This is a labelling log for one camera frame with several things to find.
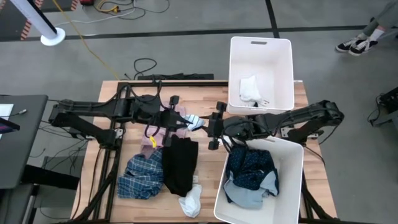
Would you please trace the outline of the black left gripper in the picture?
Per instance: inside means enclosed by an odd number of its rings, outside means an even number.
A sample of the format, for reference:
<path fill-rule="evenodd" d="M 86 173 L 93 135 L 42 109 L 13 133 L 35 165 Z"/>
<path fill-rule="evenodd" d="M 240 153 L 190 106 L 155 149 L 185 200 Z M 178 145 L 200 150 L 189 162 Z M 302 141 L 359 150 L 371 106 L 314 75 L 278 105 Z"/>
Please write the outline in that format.
<path fill-rule="evenodd" d="M 177 130 L 177 122 L 180 121 L 183 128 L 193 128 L 193 114 L 186 114 L 180 118 L 180 113 L 175 110 L 175 106 L 179 102 L 179 96 L 174 95 L 170 97 L 169 107 L 162 106 L 164 109 L 160 112 L 159 127 L 165 128 L 165 135 L 162 140 L 162 145 L 169 147 L 171 145 L 170 132 Z"/>

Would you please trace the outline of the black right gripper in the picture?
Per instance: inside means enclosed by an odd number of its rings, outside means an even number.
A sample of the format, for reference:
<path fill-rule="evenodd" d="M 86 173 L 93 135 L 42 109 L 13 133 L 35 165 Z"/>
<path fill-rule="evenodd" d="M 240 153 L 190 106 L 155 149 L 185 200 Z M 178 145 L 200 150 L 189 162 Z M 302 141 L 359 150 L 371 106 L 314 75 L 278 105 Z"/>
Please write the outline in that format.
<path fill-rule="evenodd" d="M 226 142 L 224 137 L 227 137 L 231 143 L 234 139 L 245 142 L 249 137 L 249 128 L 247 127 L 246 120 L 243 117 L 232 116 L 224 119 L 223 114 L 226 111 L 227 104 L 218 101 L 216 104 L 217 112 L 212 112 L 206 118 L 208 119 L 208 126 L 206 127 L 206 133 L 211 141 L 208 144 L 209 150 L 217 150 L 219 147 L 218 140 L 221 140 L 222 144 L 226 145 L 226 150 L 230 150 L 229 144 Z"/>

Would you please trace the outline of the light blue striped sock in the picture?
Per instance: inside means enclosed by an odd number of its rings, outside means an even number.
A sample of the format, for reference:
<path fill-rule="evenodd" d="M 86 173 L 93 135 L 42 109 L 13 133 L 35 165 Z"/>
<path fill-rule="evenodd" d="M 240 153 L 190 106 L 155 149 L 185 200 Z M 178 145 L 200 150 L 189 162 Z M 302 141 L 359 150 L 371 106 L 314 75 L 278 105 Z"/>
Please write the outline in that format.
<path fill-rule="evenodd" d="M 200 129 L 205 124 L 205 121 L 203 119 L 194 114 L 187 114 L 184 119 L 189 122 L 187 124 L 187 128 L 190 131 Z"/>

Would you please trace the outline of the pink shirt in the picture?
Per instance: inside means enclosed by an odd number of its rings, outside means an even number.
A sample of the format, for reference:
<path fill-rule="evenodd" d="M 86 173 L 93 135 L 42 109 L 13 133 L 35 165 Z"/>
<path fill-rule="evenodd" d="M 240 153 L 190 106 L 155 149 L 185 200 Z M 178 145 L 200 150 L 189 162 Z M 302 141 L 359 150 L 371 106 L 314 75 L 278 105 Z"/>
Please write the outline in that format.
<path fill-rule="evenodd" d="M 180 114 L 180 116 L 183 116 L 183 117 L 187 114 L 186 108 L 179 106 L 179 105 L 177 105 L 175 107 L 175 111 L 178 112 Z M 144 128 L 144 135 L 142 136 L 142 141 L 141 141 L 141 153 L 143 153 L 147 159 L 150 157 L 150 155 L 156 149 L 162 148 L 164 146 L 162 144 L 162 141 L 164 139 L 166 129 L 159 128 L 159 131 L 157 132 L 157 134 L 154 135 L 156 130 L 157 130 L 157 127 L 155 127 L 155 126 L 149 126 L 147 129 Z M 148 137 L 154 136 L 153 138 L 156 143 L 155 147 L 153 146 L 153 143 L 150 140 L 150 138 L 146 137 L 145 133 L 147 134 Z M 176 132 L 169 132 L 169 136 L 172 137 L 173 135 L 176 135 L 179 138 L 184 138 L 186 133 L 187 133 L 187 128 L 180 128 Z"/>

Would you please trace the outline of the navy dotted shirt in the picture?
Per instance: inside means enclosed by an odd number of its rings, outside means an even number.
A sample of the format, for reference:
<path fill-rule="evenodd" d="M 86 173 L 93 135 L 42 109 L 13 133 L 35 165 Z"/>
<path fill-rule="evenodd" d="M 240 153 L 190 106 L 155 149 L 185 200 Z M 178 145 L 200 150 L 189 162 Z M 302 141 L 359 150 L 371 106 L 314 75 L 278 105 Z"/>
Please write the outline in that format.
<path fill-rule="evenodd" d="M 269 151 L 235 145 L 229 154 L 223 184 L 228 203 L 260 209 L 267 197 L 279 195 L 279 175 Z"/>

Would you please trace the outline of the black garment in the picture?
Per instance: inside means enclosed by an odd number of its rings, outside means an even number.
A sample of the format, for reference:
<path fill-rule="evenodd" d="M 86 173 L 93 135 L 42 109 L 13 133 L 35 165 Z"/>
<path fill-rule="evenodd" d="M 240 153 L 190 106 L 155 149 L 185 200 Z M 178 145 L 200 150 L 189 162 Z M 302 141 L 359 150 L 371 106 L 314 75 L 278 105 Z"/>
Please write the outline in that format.
<path fill-rule="evenodd" d="M 198 142 L 173 135 L 171 145 L 162 148 L 164 184 L 171 194 L 185 197 L 193 187 L 198 160 Z"/>

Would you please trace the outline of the black bar behind table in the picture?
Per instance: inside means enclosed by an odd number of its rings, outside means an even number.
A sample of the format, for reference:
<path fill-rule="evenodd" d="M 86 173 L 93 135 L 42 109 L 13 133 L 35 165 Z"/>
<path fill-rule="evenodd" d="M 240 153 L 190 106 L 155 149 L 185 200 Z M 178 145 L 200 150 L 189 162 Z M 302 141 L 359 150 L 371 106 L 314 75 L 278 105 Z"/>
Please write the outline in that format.
<path fill-rule="evenodd" d="M 153 74 L 153 75 L 144 75 L 137 77 L 137 80 L 214 80 L 214 74 L 213 73 L 193 73 L 193 74 L 176 73 L 172 75 Z"/>

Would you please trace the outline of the blue plaid shirt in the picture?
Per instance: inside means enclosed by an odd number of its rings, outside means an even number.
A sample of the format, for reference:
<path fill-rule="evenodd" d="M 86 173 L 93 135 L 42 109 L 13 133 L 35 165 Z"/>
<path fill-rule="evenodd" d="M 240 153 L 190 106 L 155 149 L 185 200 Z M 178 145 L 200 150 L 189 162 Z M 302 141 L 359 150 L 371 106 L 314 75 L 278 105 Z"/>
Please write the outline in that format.
<path fill-rule="evenodd" d="M 160 192 L 163 182 L 162 149 L 156 149 L 149 157 L 136 154 L 128 161 L 124 174 L 118 177 L 117 195 L 147 200 Z"/>

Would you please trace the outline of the white woven plastic bin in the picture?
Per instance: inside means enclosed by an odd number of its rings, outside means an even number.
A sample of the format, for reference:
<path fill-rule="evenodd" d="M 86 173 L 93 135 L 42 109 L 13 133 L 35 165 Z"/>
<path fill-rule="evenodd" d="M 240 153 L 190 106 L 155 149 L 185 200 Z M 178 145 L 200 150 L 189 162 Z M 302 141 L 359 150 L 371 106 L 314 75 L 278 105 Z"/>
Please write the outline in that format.
<path fill-rule="evenodd" d="M 248 106 L 239 97 L 240 80 L 255 76 L 267 108 Z M 292 44 L 288 39 L 232 37 L 229 51 L 228 103 L 230 114 L 280 114 L 294 108 Z"/>
<path fill-rule="evenodd" d="M 278 173 L 279 195 L 263 200 L 260 209 L 245 209 L 228 203 L 223 185 L 227 178 L 222 173 L 215 200 L 214 216 L 231 224 L 297 224 L 303 170 L 303 147 L 284 139 L 268 137 L 247 142 L 251 149 L 270 152 Z"/>

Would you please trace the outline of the person's black white sneaker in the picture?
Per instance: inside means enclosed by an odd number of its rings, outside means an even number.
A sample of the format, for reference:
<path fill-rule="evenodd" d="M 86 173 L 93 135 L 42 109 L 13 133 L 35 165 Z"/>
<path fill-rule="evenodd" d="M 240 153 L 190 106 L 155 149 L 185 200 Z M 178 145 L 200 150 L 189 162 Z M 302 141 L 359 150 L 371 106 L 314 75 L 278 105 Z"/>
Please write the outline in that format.
<path fill-rule="evenodd" d="M 358 40 L 359 39 L 357 37 L 354 37 L 346 42 L 340 43 L 335 47 L 335 50 L 338 52 L 347 52 L 353 45 L 357 43 Z"/>
<path fill-rule="evenodd" d="M 368 52 L 371 48 L 378 44 L 376 40 L 366 39 L 360 42 L 359 44 L 355 45 L 354 47 L 350 48 L 348 53 L 353 56 L 360 56 L 363 53 Z"/>

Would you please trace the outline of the black desk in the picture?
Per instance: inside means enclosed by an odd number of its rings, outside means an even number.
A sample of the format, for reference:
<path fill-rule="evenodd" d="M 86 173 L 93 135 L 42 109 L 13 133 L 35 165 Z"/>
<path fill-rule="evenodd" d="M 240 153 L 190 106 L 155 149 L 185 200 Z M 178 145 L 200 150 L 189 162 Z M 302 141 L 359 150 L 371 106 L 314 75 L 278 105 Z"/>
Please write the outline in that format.
<path fill-rule="evenodd" d="M 0 138 L 0 189 L 20 184 L 47 100 L 46 95 L 0 96 L 0 104 L 12 104 L 13 113 L 27 111 L 9 118 L 20 130 Z"/>

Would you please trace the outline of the dark tablet device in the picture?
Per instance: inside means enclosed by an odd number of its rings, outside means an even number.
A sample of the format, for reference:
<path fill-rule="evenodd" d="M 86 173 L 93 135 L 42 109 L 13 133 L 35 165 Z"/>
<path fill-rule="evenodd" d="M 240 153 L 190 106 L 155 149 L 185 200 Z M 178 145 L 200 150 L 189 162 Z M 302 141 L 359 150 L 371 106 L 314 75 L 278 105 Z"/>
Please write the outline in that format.
<path fill-rule="evenodd" d="M 0 134 L 11 133 L 19 130 L 20 126 L 18 124 L 15 124 L 0 117 Z"/>

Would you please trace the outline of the white paper sheet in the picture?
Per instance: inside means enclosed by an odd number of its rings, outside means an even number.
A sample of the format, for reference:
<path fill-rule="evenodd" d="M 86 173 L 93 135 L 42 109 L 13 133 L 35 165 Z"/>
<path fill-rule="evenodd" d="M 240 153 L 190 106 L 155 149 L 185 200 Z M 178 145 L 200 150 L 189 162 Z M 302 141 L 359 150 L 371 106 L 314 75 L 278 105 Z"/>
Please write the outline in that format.
<path fill-rule="evenodd" d="M 13 104 L 0 104 L 0 118 L 10 117 L 13 106 Z"/>

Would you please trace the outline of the person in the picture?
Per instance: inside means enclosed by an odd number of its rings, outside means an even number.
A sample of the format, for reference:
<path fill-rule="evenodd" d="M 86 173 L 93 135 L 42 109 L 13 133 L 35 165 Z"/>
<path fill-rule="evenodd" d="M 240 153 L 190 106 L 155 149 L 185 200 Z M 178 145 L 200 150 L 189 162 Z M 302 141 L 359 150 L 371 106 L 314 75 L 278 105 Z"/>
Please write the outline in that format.
<path fill-rule="evenodd" d="M 398 0 L 387 3 L 384 9 L 371 19 L 361 33 L 355 36 L 359 39 L 355 45 L 366 39 L 378 41 L 388 29 L 395 25 L 398 25 Z"/>

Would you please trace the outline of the black hazard-striped floor mat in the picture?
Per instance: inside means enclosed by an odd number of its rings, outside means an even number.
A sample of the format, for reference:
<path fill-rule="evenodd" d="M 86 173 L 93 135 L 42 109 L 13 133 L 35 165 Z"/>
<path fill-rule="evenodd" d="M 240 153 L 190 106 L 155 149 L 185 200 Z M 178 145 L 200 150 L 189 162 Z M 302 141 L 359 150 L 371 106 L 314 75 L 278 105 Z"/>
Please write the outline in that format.
<path fill-rule="evenodd" d="M 11 0 L 0 3 L 0 42 L 25 40 L 31 28 L 29 21 Z"/>

